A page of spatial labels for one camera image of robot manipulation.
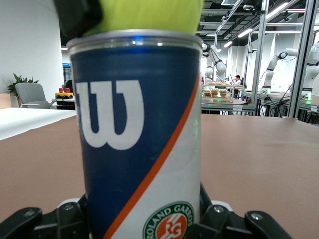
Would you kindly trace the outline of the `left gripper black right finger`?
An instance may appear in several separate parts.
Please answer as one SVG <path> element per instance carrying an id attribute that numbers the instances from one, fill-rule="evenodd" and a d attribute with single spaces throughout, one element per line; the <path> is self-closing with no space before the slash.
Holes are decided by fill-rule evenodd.
<path id="1" fill-rule="evenodd" d="M 248 211 L 241 217 L 225 202 L 211 201 L 200 185 L 199 239 L 290 239 L 291 236 L 269 214 Z"/>

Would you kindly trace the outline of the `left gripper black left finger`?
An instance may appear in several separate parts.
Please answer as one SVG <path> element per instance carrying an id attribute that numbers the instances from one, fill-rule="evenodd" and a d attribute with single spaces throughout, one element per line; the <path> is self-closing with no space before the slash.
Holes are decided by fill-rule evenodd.
<path id="1" fill-rule="evenodd" d="M 0 223 L 2 239 L 88 239 L 87 200 L 63 201 L 52 212 L 27 207 L 20 209 Z"/>

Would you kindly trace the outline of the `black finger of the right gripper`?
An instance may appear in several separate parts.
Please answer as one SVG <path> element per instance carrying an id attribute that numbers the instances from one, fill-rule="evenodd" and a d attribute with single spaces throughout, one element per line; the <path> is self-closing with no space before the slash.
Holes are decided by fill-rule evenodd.
<path id="1" fill-rule="evenodd" d="M 103 19 L 99 0 L 54 0 L 60 30 L 66 37 L 79 37 Z"/>

